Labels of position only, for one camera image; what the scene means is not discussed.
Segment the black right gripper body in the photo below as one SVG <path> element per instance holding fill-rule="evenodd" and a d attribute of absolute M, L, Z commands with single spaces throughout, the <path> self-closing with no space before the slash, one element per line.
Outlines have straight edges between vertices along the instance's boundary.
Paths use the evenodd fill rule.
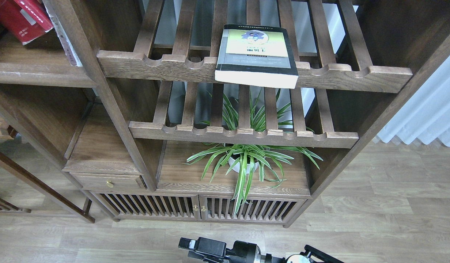
<path fill-rule="evenodd" d="M 257 244 L 235 241 L 232 249 L 226 243 L 200 237 L 194 241 L 194 257 L 207 263 L 261 263 Z"/>

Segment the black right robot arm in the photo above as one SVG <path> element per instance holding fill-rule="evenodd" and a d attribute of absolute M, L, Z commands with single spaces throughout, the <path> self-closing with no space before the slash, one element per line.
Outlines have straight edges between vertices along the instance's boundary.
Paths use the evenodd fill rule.
<path fill-rule="evenodd" d="M 277 258 L 271 254 L 262 254 L 254 243 L 235 241 L 233 248 L 226 243 L 204 237 L 198 240 L 180 238 L 178 248 L 188 250 L 188 257 L 208 263 L 340 263 L 341 261 L 312 246 L 305 245 L 305 251 L 288 258 Z"/>

